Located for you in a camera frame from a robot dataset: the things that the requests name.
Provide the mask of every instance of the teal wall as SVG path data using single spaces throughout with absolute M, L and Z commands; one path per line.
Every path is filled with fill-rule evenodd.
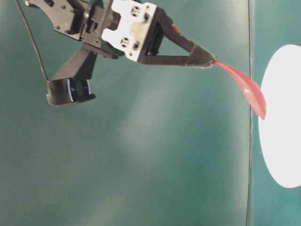
M 247 0 L 152 2 L 249 72 Z M 53 75 L 80 43 L 24 10 Z M 98 58 L 97 98 L 53 108 L 12 0 L 0 1 L 0 32 L 0 225 L 245 225 L 249 106 L 223 70 Z
M 260 84 L 269 60 L 281 46 L 301 45 L 301 2 L 295 0 L 254 2 L 253 77 Z M 253 134 L 251 225 L 301 225 L 301 187 L 283 188 L 269 174 L 261 153 L 257 117 L 254 119 Z

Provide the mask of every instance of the white disk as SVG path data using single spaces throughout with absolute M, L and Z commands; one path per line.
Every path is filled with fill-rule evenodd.
M 262 154 L 281 186 L 301 186 L 301 47 L 286 45 L 272 57 L 261 90 L 266 120 L 259 119 Z

